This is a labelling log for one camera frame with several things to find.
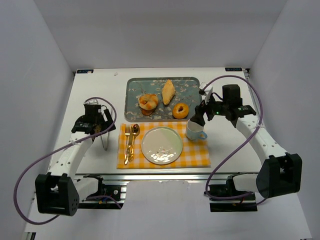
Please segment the silver metal tongs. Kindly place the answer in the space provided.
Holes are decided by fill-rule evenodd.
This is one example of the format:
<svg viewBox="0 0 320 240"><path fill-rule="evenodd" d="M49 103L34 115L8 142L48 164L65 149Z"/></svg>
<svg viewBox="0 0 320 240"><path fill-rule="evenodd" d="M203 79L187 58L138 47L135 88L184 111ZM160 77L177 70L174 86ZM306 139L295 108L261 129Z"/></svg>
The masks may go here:
<svg viewBox="0 0 320 240"><path fill-rule="evenodd" d="M108 145L109 145L109 132L106 132L100 136L101 142L102 142L102 147L105 151L108 150Z"/></svg>

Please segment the round twisted bread roll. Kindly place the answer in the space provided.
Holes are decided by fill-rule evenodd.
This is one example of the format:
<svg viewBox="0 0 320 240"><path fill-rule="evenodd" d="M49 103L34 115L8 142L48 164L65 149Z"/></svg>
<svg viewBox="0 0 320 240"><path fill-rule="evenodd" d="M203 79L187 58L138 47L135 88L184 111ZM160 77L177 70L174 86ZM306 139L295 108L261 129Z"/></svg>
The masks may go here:
<svg viewBox="0 0 320 240"><path fill-rule="evenodd" d="M144 94L138 99L139 107L150 111L158 106L159 98L156 94Z"/></svg>

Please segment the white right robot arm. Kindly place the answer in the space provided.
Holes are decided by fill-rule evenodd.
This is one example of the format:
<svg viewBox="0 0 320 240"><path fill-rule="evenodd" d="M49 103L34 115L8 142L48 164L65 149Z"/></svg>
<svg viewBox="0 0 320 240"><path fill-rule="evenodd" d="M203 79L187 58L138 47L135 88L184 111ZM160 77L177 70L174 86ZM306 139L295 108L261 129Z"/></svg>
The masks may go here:
<svg viewBox="0 0 320 240"><path fill-rule="evenodd" d="M222 87L222 100L217 101L210 91L189 124L197 133L205 126L205 119L224 116L246 138L259 160L261 169L257 174L240 173L228 177L227 197L259 193L265 199L297 193L301 187L302 159L281 147L268 131L261 126L257 113L250 105L243 105L241 90L237 84Z"/></svg>

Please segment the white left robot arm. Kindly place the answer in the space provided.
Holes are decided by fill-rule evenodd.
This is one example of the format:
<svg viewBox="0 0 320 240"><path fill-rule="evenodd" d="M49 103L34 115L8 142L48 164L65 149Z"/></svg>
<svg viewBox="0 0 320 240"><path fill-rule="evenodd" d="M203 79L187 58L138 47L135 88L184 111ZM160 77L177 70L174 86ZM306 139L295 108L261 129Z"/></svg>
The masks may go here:
<svg viewBox="0 0 320 240"><path fill-rule="evenodd" d="M62 151L60 158L46 174L39 174L35 179L40 213L73 216L80 202L104 194L102 177L89 174L75 179L75 175L96 134L106 129L115 130L112 122L110 111L97 99L84 103L84 115L75 121L71 129L70 146Z"/></svg>

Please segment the small brown bread piece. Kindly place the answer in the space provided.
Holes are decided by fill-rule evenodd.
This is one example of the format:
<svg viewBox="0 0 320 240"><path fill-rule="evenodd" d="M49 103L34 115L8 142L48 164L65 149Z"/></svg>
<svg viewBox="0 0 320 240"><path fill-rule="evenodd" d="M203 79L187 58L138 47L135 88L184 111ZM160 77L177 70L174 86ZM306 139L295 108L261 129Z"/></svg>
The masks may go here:
<svg viewBox="0 0 320 240"><path fill-rule="evenodd" d="M141 109L141 113L144 115L144 116L150 116L152 113L154 112L154 110L146 110L146 109Z"/></svg>

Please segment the gold fork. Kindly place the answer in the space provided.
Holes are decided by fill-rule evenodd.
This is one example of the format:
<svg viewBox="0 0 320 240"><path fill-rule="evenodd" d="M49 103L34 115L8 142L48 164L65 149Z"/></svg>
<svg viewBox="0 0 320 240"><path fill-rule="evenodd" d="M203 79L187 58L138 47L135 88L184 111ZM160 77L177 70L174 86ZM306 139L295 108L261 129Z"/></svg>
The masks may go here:
<svg viewBox="0 0 320 240"><path fill-rule="evenodd" d="M126 125L125 126L125 133L124 133L125 137L126 137L126 142L125 142L125 153L124 153L124 165L126 166L128 164L127 161L127 150L128 150L128 144L129 144L129 138L131 135L131 126L130 125Z"/></svg>

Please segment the yellow checkered placemat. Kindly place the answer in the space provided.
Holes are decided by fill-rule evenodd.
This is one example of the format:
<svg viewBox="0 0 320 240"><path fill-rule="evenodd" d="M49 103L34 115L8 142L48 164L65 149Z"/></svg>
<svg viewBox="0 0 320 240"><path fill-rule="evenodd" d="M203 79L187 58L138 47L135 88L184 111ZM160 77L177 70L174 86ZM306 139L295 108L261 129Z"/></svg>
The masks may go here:
<svg viewBox="0 0 320 240"><path fill-rule="evenodd" d="M126 136L126 124L120 125L120 133L118 137L118 156L117 168L118 169L173 169L173 168L204 168L210 167L211 161L209 158L209 151L207 141L197 139L194 141L186 137L186 121L171 121L171 122L147 122L140 123L140 134L136 137L134 145L133 161L124 164ZM155 127L169 127L175 130L181 137L183 143L182 153L179 158L167 165L156 165L149 162L143 155L141 150L141 142L144 135Z"/></svg>

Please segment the gold knife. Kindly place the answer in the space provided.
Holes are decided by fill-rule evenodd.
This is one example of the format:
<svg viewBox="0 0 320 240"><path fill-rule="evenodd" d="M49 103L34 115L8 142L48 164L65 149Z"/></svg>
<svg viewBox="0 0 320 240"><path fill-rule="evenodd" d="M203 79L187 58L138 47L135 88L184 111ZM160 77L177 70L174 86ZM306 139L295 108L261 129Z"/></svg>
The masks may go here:
<svg viewBox="0 0 320 240"><path fill-rule="evenodd" d="M127 146L127 152L126 152L126 154L127 154L126 163L129 162L129 157L130 157L132 142L133 142L133 132L134 132L134 127L132 126L130 129L130 135L129 135L129 139L128 139L128 146Z"/></svg>

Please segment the long flat pastry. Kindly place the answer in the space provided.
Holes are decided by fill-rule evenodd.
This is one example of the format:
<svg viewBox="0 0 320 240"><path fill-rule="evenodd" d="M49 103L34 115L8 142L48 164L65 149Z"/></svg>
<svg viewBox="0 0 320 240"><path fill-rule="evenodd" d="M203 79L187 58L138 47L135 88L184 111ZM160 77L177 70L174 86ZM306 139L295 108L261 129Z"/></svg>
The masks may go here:
<svg viewBox="0 0 320 240"><path fill-rule="evenodd" d="M165 106L167 106L170 103L175 93L176 89L173 85L173 82L170 79L168 79L162 88L162 100Z"/></svg>

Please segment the blue label sticker right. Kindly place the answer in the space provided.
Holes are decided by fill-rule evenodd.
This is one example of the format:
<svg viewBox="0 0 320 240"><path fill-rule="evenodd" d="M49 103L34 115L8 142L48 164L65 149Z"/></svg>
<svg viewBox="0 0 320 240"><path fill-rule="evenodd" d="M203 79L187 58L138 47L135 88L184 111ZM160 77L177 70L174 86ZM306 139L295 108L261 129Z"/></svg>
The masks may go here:
<svg viewBox="0 0 320 240"><path fill-rule="evenodd" d="M243 69L241 67L225 67L226 72L242 72Z"/></svg>

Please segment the blue label sticker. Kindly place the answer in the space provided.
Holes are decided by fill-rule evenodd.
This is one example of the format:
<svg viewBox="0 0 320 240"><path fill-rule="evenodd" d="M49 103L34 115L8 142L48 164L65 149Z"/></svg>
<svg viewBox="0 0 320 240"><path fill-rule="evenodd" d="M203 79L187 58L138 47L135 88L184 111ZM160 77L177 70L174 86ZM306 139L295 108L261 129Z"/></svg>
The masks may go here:
<svg viewBox="0 0 320 240"><path fill-rule="evenodd" d="M77 74L92 74L93 72L93 69L78 69L76 71Z"/></svg>
<svg viewBox="0 0 320 240"><path fill-rule="evenodd" d="M226 72L242 72L243 69L241 67L225 67Z"/></svg>

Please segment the gold spoon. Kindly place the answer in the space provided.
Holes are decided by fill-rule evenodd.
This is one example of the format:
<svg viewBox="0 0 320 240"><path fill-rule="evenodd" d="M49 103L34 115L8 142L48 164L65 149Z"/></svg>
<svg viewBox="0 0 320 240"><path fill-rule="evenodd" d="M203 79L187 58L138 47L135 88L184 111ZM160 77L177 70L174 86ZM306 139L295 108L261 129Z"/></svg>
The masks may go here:
<svg viewBox="0 0 320 240"><path fill-rule="evenodd" d="M140 134L140 126L138 124L135 124L133 126L133 139L132 139L132 145L130 150L130 156L129 156L129 162L132 162L134 159L134 148L135 148L135 141L137 136Z"/></svg>

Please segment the white round plate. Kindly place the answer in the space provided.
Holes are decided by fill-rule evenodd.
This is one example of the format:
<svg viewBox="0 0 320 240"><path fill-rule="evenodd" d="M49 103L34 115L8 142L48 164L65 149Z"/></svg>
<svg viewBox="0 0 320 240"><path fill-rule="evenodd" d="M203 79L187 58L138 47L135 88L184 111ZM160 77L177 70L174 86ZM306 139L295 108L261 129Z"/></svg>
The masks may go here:
<svg viewBox="0 0 320 240"><path fill-rule="evenodd" d="M164 166L179 158L183 151L183 140L172 128L158 126L146 132L140 147L150 163Z"/></svg>

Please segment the blue label sticker left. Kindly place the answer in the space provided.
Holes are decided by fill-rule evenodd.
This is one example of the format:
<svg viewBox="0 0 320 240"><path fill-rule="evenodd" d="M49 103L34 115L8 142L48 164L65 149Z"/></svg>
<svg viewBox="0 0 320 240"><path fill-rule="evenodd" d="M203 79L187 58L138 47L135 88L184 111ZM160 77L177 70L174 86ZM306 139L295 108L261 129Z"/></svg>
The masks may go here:
<svg viewBox="0 0 320 240"><path fill-rule="evenodd" d="M76 71L77 74L92 74L93 72L93 69L78 69Z"/></svg>

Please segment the aluminium table edge rail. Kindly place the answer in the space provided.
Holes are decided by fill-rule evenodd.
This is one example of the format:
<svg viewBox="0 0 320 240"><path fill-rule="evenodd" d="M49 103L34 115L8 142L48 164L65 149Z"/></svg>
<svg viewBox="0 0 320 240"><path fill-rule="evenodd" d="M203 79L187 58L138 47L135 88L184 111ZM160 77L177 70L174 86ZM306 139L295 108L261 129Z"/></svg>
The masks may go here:
<svg viewBox="0 0 320 240"><path fill-rule="evenodd" d="M205 182L209 173L185 173L185 172L162 172L162 173L117 173L117 174L90 174L90 177L102 179L105 185L124 185L131 181L187 181Z"/></svg>

